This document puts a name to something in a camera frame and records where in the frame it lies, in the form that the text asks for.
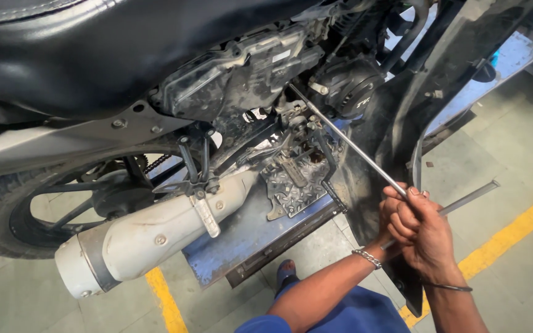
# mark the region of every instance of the motorcycle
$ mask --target motorcycle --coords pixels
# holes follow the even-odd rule
[[[441,0],[404,62],[436,1],[28,2],[0,1],[0,255],[54,257],[76,298],[219,237],[258,178],[269,219],[328,193],[366,245],[384,182],[290,84],[419,186],[426,126],[533,10]],[[76,191],[91,197],[57,221],[33,216],[34,197]],[[74,221],[90,209],[100,220]],[[384,269],[420,312],[415,272]]]

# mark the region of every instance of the grey floor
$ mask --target grey floor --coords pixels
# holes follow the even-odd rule
[[[522,73],[473,107],[478,115],[428,153],[423,184],[448,204],[496,178],[502,188],[450,215],[457,260],[533,205],[533,78]],[[76,198],[50,195],[34,203],[43,216],[59,216]],[[264,314],[274,296],[275,269],[285,258],[306,277],[347,255],[356,243],[342,216],[331,220],[235,289],[220,280],[201,291],[182,254],[160,268],[189,332],[232,332]],[[382,271],[360,284],[404,299]],[[533,232],[513,246],[470,285],[491,332],[533,332]],[[413,332],[434,332],[428,316]],[[156,299],[144,278],[112,292],[77,301],[65,290],[55,263],[0,258],[0,332],[165,332]]]

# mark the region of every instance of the rear wheel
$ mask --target rear wheel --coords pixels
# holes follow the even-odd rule
[[[199,148],[190,147],[196,162]],[[168,134],[131,148],[0,176],[0,255],[52,258],[76,233],[152,205],[162,199],[153,187],[186,177],[179,156],[176,138]],[[37,209],[51,199],[55,216]]]

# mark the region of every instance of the wheel spoke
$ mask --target wheel spoke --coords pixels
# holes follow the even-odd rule
[[[186,164],[184,161],[180,161],[173,166],[170,166],[167,170],[162,171],[159,175],[156,177],[153,177],[151,179],[153,187],[158,187],[166,180],[173,177],[175,174],[177,174],[180,170],[184,169],[186,167]]]
[[[38,194],[76,192],[76,191],[94,191],[94,190],[99,190],[100,188],[106,185],[108,185],[108,183],[103,182],[103,181],[90,181],[87,183],[53,185],[47,188],[43,188],[41,191],[38,192]]]
[[[90,208],[92,208],[92,200],[91,200],[91,198],[86,200],[86,201],[84,201],[84,202],[82,202],[79,206],[77,206],[72,211],[67,213],[67,215],[61,217],[57,222],[55,222],[55,224],[50,226],[49,229],[50,230],[58,230],[58,229],[60,229],[62,226],[66,225],[71,220],[73,220],[74,218],[78,217],[79,215],[81,215],[82,213],[84,213],[86,210],[88,210]]]
[[[139,164],[137,163],[137,160],[135,160],[135,156],[123,157],[122,161],[124,162],[124,166],[127,169],[127,172],[129,172],[131,179],[143,181],[144,183],[149,184],[149,178],[147,178],[141,168],[139,168]]]

